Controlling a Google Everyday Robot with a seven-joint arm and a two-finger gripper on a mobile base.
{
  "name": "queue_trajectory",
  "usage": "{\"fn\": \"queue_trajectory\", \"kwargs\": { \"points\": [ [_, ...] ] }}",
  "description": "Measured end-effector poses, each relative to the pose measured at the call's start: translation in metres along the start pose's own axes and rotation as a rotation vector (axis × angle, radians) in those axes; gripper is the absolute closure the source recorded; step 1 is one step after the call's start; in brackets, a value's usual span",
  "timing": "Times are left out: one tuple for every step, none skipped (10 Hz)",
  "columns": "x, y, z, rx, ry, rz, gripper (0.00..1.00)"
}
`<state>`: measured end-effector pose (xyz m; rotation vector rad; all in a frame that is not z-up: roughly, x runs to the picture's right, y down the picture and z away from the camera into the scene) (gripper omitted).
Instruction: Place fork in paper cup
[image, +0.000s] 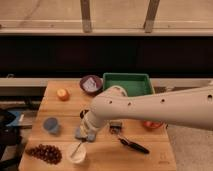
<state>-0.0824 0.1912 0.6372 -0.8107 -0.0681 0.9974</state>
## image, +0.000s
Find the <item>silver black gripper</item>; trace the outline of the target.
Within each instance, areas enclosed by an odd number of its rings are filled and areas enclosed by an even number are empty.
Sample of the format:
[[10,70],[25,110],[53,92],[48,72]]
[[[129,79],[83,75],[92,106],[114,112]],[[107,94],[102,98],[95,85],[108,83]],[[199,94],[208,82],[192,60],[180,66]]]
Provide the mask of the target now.
[[94,128],[87,128],[86,126],[80,126],[81,137],[86,141],[95,141],[96,140],[97,130]]

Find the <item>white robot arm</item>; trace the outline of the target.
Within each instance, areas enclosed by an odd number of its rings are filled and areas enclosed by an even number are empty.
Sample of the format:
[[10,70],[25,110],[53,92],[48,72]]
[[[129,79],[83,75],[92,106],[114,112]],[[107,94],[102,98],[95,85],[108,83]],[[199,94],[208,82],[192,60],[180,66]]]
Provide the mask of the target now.
[[129,97],[111,86],[90,103],[79,134],[96,134],[109,120],[133,119],[213,130],[213,86]]

